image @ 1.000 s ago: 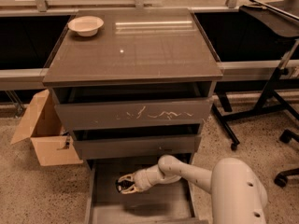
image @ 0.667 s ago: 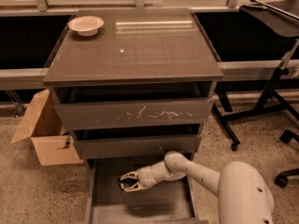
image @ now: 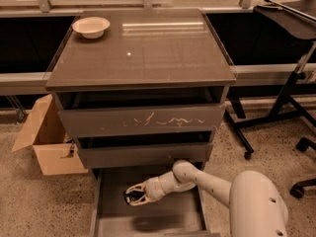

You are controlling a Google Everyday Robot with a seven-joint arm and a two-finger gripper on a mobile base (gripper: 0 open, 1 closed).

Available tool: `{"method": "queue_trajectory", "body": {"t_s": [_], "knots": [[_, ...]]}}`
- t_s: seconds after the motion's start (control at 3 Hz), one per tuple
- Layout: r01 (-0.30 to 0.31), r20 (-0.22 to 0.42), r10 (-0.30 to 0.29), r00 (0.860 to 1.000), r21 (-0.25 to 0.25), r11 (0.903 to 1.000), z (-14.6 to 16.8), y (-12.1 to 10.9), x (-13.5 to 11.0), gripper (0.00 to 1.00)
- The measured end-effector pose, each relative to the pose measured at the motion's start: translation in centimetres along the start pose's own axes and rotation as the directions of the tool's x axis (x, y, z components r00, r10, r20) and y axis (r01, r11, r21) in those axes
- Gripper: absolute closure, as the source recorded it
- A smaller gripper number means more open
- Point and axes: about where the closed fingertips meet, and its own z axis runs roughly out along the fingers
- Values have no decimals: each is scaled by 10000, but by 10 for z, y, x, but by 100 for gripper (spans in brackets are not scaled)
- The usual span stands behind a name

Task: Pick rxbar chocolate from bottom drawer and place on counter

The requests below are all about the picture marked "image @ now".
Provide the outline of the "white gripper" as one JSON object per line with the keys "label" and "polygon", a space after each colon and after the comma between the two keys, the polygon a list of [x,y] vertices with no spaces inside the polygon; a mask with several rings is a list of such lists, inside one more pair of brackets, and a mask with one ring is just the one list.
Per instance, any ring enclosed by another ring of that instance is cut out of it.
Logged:
{"label": "white gripper", "polygon": [[127,194],[132,192],[146,193],[146,196],[136,197],[127,196],[125,201],[128,205],[139,206],[145,205],[150,202],[160,200],[166,195],[158,177],[148,179],[145,184],[139,183],[129,187],[126,191]]}

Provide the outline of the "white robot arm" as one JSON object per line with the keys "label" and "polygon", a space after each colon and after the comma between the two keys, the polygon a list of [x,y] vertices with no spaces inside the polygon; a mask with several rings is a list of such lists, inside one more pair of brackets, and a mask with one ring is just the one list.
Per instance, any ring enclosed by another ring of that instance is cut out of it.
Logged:
{"label": "white robot arm", "polygon": [[194,187],[229,209],[231,237],[287,237],[287,206],[275,184],[256,171],[244,171],[228,182],[178,160],[171,171],[128,188],[124,199],[132,206],[144,205]]}

